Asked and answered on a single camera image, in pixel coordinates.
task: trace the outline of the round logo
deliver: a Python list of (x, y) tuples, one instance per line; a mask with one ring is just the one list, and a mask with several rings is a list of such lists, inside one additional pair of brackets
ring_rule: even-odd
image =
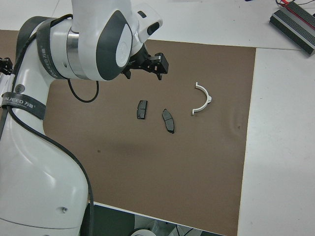
[(17, 93), (24, 92), (24, 91), (25, 91), (25, 86), (24, 86), (24, 85), (17, 85), (17, 86), (15, 87), (15, 91), (16, 91)]

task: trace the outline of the brown cardboard sheet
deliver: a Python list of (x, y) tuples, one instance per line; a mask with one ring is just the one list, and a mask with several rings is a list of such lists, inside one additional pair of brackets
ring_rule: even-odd
[[(16, 34), (1, 31), (0, 37), (0, 57), (13, 57), (14, 47), (3, 44)], [(66, 81), (54, 81), (45, 132), (83, 163), (95, 201), (236, 236), (255, 49), (164, 41), (147, 46), (169, 61), (162, 81), (132, 71), (130, 80), (121, 75), (100, 82), (91, 104), (76, 100)], [(196, 82), (213, 100), (192, 116), (206, 101)], [(94, 96), (95, 82), (72, 83), (80, 97)], [(140, 100), (148, 100), (145, 120), (136, 118)], [(162, 119), (165, 108), (174, 134)]]

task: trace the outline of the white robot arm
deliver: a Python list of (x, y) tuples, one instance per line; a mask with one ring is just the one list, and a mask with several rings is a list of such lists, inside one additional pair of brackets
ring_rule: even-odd
[[(130, 69), (161, 79), (168, 71), (164, 55), (150, 56), (144, 44), (162, 25), (149, 6), (132, 8), (130, 0), (72, 0), (72, 6), (73, 19), (27, 21), (14, 70), (0, 77), (1, 236), (78, 236), (88, 195), (93, 207), (80, 162), (44, 134), (55, 79), (110, 81), (120, 73), (130, 78)], [(92, 236), (92, 229), (81, 235)]]

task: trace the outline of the white table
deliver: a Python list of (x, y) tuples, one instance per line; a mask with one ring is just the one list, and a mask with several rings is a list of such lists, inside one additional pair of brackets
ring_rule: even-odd
[[(258, 48), (238, 235), (313, 235), (315, 58), (268, 24), (278, 9), (275, 1), (146, 2), (164, 20), (152, 39)], [(71, 12), (70, 0), (0, 0), (0, 5), (1, 30), (18, 30), (31, 16)], [(315, 3), (304, 7), (315, 12)]]

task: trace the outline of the white c-shaped bracket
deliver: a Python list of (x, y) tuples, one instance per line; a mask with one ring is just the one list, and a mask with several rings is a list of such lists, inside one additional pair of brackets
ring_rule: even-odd
[(212, 100), (212, 97), (208, 94), (208, 91), (207, 91), (203, 86), (200, 86), (200, 85), (198, 84), (198, 82), (196, 82), (196, 89), (200, 89), (200, 90), (202, 90), (202, 91), (206, 94), (206, 96), (207, 96), (207, 101), (206, 101), (206, 103), (203, 104), (201, 107), (196, 108), (196, 109), (193, 109), (193, 110), (192, 110), (192, 115), (194, 115), (195, 112), (200, 112), (201, 110), (205, 109), (205, 107), (206, 107), (206, 106), (211, 102), (211, 100)]

